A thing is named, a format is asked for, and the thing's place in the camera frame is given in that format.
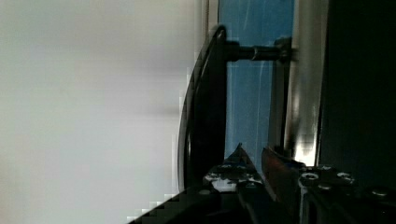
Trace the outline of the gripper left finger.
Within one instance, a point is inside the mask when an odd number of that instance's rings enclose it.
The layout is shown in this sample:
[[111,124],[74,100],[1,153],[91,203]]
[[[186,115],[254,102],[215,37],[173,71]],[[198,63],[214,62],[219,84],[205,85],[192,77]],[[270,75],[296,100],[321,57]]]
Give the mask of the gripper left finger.
[[236,192],[237,186],[262,186],[263,180],[249,155],[239,143],[222,164],[213,166],[203,177],[203,194]]

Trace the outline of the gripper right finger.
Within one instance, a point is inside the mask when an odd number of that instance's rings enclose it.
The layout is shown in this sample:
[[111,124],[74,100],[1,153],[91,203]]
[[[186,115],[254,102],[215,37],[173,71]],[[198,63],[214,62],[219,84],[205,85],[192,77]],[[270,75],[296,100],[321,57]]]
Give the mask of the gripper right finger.
[[306,167],[303,162],[282,156],[270,147],[262,151],[262,172],[266,183],[289,215],[297,215],[300,210],[298,179]]

